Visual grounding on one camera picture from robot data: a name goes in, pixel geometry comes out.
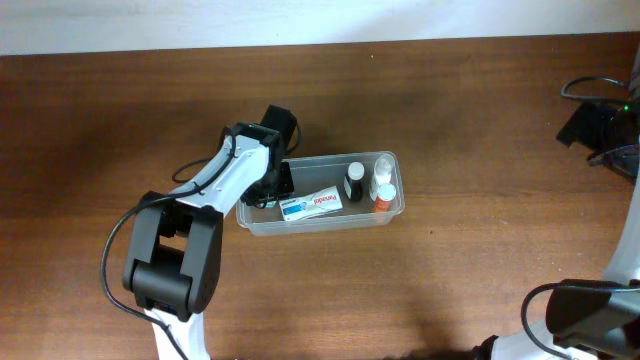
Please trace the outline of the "white Panadol box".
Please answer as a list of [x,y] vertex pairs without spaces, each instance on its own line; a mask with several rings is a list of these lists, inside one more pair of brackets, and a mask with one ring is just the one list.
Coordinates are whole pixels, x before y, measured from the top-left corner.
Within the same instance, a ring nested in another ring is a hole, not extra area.
[[340,212],[343,209],[336,186],[306,196],[281,200],[279,206],[285,221],[305,220]]

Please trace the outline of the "dark bottle white cap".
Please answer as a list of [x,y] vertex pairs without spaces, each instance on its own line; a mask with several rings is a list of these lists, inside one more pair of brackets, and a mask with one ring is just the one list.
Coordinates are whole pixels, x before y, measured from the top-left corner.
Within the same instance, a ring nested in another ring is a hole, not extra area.
[[358,202],[362,199],[362,179],[364,173],[364,165],[360,162],[352,162],[347,168],[344,178],[344,189],[348,199],[352,202]]

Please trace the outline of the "orange vitamin tube white cap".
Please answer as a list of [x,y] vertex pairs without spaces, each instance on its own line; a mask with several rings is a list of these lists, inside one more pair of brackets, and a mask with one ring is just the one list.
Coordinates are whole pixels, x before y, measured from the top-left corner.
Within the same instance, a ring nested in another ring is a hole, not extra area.
[[396,187],[391,183],[385,183],[378,187],[376,191],[376,197],[374,200],[374,213],[386,212],[392,201],[397,195]]

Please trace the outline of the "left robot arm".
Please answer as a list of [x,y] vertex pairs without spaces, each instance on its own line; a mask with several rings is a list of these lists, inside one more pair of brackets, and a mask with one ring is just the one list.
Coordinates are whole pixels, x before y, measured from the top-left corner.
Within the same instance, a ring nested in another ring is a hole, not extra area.
[[271,105],[260,123],[222,131],[218,153],[170,193],[150,191],[128,212],[133,230],[123,286],[151,322],[162,359],[206,359],[203,312],[220,275],[223,223],[237,202],[264,209],[294,191],[285,157],[301,130]]

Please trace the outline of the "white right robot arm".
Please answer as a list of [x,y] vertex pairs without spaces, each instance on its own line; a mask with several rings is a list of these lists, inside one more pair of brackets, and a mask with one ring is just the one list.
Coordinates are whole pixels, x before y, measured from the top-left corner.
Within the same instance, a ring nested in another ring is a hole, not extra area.
[[[565,146],[590,149],[587,162],[639,182],[639,69],[623,99],[571,93],[579,102],[557,134]],[[565,279],[539,285],[520,308],[521,332],[493,335],[468,359],[636,359],[639,356],[639,196],[631,199],[614,255],[599,280]]]

